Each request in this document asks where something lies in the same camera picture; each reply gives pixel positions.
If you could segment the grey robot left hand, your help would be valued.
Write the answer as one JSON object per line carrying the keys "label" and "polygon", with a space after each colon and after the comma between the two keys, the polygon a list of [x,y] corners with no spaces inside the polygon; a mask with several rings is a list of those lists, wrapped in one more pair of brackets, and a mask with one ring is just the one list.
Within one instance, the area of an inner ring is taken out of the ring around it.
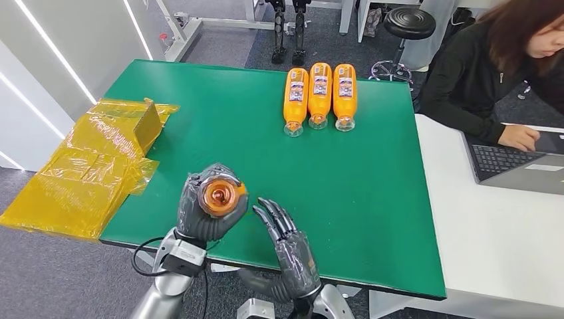
{"label": "grey robot left hand", "polygon": [[198,195],[204,193],[204,186],[213,179],[222,179],[234,186],[244,183],[232,169],[222,163],[214,163],[199,173],[191,173],[182,188],[177,213],[177,234],[203,242],[221,239],[248,210],[249,194],[243,190],[235,207],[223,217],[212,217],[200,205]]}

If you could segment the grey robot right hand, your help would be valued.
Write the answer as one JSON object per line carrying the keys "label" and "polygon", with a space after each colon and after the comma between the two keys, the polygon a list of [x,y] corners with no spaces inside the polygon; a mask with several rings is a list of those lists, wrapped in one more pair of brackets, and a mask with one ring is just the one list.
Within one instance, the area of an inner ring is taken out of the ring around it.
{"label": "grey robot right hand", "polygon": [[258,197],[253,212],[263,221],[273,243],[281,273],[267,279],[241,268],[237,271],[246,287],[279,303],[316,294],[321,288],[319,270],[306,234],[296,227],[288,212],[271,199]]}

